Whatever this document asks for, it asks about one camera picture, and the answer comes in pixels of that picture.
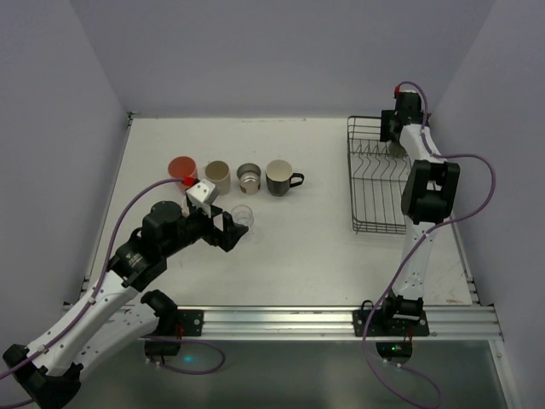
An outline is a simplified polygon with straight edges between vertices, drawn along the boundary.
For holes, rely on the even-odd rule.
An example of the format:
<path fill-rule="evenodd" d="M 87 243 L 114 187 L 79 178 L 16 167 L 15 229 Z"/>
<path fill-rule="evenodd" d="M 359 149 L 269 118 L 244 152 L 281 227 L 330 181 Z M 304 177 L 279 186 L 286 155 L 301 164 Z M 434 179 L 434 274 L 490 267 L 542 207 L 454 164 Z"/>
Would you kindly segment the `black mug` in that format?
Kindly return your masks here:
<path fill-rule="evenodd" d="M 272 196 L 282 197 L 291 188 L 299 187 L 305 181 L 302 173 L 293 171 L 290 163 L 275 159 L 266 167 L 267 189 Z"/>

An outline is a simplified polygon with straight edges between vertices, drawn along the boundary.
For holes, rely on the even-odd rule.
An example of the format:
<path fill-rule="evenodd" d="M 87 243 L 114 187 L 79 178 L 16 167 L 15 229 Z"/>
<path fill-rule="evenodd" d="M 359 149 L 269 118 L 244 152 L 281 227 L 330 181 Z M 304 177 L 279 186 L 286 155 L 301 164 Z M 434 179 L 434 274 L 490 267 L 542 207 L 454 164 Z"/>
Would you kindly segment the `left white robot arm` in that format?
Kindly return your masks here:
<path fill-rule="evenodd" d="M 3 353 L 7 373 L 39 407 L 66 406 L 100 361 L 171 321 L 175 303 L 147 290 L 166 271 L 170 256 L 199 240 L 229 252 L 248 230 L 214 205 L 192 205 L 184 215 L 175 202 L 155 204 L 59 321 L 38 339 Z"/>

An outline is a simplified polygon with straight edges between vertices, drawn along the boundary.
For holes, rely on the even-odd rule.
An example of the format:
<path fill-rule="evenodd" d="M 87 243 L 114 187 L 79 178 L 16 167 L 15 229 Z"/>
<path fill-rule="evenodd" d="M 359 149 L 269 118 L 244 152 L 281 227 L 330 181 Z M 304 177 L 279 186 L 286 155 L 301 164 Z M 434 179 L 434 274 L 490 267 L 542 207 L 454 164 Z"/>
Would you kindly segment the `grey-green ceramic cup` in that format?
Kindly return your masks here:
<path fill-rule="evenodd" d="M 393 158 L 403 158 L 406 156 L 405 149 L 397 142 L 391 141 L 388 145 L 389 154 Z"/>

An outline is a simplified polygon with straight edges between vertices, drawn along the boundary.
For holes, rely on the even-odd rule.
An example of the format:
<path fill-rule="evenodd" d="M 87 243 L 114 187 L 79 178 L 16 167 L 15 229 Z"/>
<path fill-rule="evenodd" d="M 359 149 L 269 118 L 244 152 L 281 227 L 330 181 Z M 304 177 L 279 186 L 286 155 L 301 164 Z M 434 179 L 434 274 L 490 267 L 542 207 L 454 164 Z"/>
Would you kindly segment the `clear glass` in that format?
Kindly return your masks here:
<path fill-rule="evenodd" d="M 248 228 L 248 234 L 253 233 L 255 223 L 253 210 L 245 204 L 239 204 L 231 209 L 232 220 L 235 225 Z"/>

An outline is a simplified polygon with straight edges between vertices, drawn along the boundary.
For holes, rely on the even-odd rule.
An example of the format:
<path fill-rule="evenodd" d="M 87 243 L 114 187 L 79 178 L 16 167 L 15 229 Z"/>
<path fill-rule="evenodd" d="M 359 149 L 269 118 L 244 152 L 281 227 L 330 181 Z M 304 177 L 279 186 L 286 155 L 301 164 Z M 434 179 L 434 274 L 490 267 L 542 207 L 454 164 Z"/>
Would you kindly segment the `pink ceramic mug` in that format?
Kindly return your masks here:
<path fill-rule="evenodd" d="M 182 207 L 182 214 L 184 216 L 188 216 L 190 214 L 190 206 L 187 201 L 187 196 L 184 196 L 181 201 L 181 207 Z"/>

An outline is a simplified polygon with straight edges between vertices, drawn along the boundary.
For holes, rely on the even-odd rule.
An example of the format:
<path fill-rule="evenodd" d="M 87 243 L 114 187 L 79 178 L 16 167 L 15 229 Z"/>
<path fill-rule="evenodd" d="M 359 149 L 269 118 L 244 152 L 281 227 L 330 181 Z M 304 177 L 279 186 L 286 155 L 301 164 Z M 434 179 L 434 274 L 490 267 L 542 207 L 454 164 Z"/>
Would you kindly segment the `beige plastic cup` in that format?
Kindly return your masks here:
<path fill-rule="evenodd" d="M 212 181 L 219 189 L 220 195 L 227 195 L 231 188 L 231 172 L 229 165 L 221 160 L 209 162 L 204 168 L 205 178 Z"/>

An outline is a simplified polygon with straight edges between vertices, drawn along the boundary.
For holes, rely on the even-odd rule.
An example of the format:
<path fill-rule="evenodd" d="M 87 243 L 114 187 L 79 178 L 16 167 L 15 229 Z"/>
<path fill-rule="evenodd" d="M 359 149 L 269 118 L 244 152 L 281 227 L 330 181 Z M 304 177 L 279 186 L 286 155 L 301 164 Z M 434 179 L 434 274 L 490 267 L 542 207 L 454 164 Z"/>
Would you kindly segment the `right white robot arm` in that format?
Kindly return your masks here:
<path fill-rule="evenodd" d="M 452 212 L 460 166 L 441 157 L 431 139 L 422 98 L 415 91 L 394 91 L 395 107 L 381 112 L 380 140 L 399 147 L 410 160 L 401 195 L 406 233 L 400 273 L 377 313 L 388 336 L 427 336 L 424 281 L 436 233 Z"/>

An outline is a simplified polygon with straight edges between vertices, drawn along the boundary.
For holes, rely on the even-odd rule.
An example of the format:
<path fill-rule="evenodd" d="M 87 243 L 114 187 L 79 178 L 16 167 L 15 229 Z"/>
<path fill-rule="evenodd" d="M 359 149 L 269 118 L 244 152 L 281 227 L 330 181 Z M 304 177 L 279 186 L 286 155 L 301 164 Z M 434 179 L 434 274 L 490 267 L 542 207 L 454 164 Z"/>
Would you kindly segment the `metal cup with cream label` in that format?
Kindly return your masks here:
<path fill-rule="evenodd" d="M 254 195 L 261 189 L 261 168 L 257 164 L 242 164 L 237 169 L 238 185 L 242 193 Z"/>

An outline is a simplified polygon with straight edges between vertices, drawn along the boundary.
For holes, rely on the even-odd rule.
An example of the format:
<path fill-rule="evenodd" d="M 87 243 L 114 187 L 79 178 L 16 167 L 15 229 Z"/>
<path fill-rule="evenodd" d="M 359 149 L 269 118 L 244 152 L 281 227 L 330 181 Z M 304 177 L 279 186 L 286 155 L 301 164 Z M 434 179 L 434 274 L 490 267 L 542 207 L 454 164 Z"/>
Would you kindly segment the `tall pink plastic cup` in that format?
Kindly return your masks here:
<path fill-rule="evenodd" d="M 189 176 L 198 177 L 198 167 L 195 160 L 187 156 L 173 158 L 168 165 L 168 173 L 172 178 L 182 178 Z"/>

